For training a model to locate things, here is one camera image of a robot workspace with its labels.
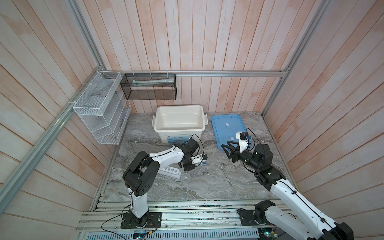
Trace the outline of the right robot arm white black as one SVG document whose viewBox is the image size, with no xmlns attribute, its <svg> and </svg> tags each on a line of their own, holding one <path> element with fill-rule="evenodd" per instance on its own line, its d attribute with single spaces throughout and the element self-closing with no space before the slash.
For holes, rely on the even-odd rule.
<svg viewBox="0 0 384 240">
<path fill-rule="evenodd" d="M 275 167 L 273 154 L 266 144 L 255 146 L 254 152 L 247 150 L 245 141 L 229 141 L 222 145 L 233 163 L 243 162 L 249 166 L 257 181 L 269 192 L 283 201 L 297 216 L 295 219 L 283 212 L 275 203 L 264 200 L 255 205 L 253 211 L 240 209 L 239 215 L 253 224 L 272 224 L 295 240 L 352 240 L 354 232 L 346 223 L 337 223 L 307 200 Z"/>
</svg>

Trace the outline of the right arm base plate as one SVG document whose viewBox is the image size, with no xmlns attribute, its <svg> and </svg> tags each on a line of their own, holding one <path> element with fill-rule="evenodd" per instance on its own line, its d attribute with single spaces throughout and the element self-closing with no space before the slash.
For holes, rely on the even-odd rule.
<svg viewBox="0 0 384 240">
<path fill-rule="evenodd" d="M 237 214 L 242 226 L 264 226 L 268 223 L 266 220 L 257 220 L 253 210 L 240 208 L 237 209 Z"/>
</svg>

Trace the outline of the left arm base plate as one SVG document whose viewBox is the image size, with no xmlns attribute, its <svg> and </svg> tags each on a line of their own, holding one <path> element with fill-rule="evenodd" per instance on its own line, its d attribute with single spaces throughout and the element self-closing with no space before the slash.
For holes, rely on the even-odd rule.
<svg viewBox="0 0 384 240">
<path fill-rule="evenodd" d="M 122 215 L 121 229 L 144 229 L 161 227 L 162 213 L 150 212 L 145 213 L 141 218 L 136 217 L 133 213 L 127 212 Z"/>
</svg>

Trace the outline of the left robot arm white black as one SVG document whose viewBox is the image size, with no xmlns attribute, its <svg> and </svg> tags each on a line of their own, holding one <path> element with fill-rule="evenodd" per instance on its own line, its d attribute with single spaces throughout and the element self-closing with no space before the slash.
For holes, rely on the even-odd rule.
<svg viewBox="0 0 384 240">
<path fill-rule="evenodd" d="M 165 151 L 148 154 L 139 152 L 123 174 L 123 180 L 131 196 L 131 213 L 137 219 L 143 218 L 149 211 L 147 192 L 151 189 L 159 170 L 172 164 L 178 164 L 185 172 L 194 170 L 208 159 L 201 153 L 200 144 L 189 139 L 185 143 L 176 143 Z"/>
</svg>

